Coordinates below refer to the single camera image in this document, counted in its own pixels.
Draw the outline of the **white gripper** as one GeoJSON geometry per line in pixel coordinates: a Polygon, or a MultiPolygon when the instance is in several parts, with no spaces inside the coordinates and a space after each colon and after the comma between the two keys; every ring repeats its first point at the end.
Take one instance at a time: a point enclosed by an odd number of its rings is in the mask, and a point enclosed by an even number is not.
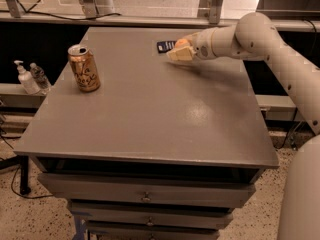
{"type": "Polygon", "coordinates": [[[174,48],[168,51],[168,58],[172,61],[192,61],[196,55],[196,57],[201,60],[215,59],[216,55],[214,54],[212,48],[212,37],[214,31],[214,28],[209,28],[182,37],[189,41],[189,45],[186,47],[174,48]]]}

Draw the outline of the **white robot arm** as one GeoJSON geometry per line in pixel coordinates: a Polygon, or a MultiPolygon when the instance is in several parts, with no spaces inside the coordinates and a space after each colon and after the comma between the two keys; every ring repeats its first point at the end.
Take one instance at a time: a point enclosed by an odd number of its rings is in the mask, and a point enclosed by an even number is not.
{"type": "Polygon", "coordinates": [[[228,57],[265,62],[314,132],[288,170],[277,240],[320,239],[320,71],[279,35],[264,14],[244,15],[235,25],[208,28],[178,39],[172,61],[228,57]]]}

